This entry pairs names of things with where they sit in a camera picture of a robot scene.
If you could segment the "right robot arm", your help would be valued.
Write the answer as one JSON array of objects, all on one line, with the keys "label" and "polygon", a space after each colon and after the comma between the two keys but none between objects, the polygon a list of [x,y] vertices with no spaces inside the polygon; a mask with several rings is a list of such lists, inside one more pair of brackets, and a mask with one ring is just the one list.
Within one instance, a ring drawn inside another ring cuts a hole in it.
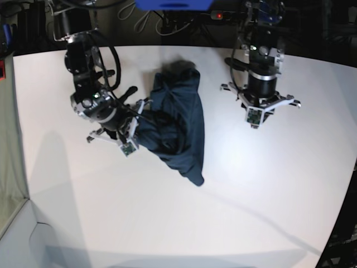
[{"label": "right robot arm", "polygon": [[136,152],[139,144],[136,130],[139,118],[150,99],[140,99],[134,105],[126,100],[137,92],[131,86],[120,97],[114,90],[120,85],[121,65],[113,46],[115,69],[108,70],[96,39],[104,36],[91,24],[88,11],[66,8],[52,12],[54,18],[54,39],[66,42],[64,58],[67,70],[73,76],[75,92],[71,95],[71,107],[81,118],[96,122],[100,128],[93,130],[87,142],[102,140],[115,144],[124,156]]}]

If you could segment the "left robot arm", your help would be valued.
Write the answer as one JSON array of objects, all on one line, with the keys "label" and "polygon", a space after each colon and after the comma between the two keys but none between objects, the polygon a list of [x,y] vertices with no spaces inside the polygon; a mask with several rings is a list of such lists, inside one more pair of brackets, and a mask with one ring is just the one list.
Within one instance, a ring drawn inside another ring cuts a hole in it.
[{"label": "left robot arm", "polygon": [[239,6],[237,39],[225,58],[231,81],[220,88],[233,92],[245,110],[245,121],[258,129],[280,106],[301,107],[292,95],[277,90],[285,44],[275,27],[282,21],[282,1],[244,1]]}]

